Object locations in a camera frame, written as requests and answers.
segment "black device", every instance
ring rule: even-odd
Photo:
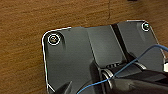
[[[157,40],[146,21],[134,20],[108,26],[51,30],[44,34],[42,44],[48,93],[76,94],[89,84],[111,77],[142,51],[157,44]],[[113,94],[113,89],[118,90],[113,82],[130,80],[131,75],[140,73],[147,75],[146,69],[151,70],[149,74],[162,73],[163,65],[162,51],[154,48],[117,75],[116,80],[90,87],[81,94]]]

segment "screw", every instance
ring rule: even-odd
[[[51,35],[48,37],[48,42],[49,42],[51,45],[57,45],[57,44],[60,42],[60,37],[59,37],[59,35],[57,35],[57,34],[51,34]]]
[[[150,25],[149,25],[147,22],[145,22],[145,23],[142,24],[142,29],[143,29],[144,31],[149,31]]]

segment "wood grain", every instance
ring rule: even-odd
[[[46,94],[41,38],[51,29],[146,20],[168,47],[167,5],[167,0],[1,0],[0,94]]]

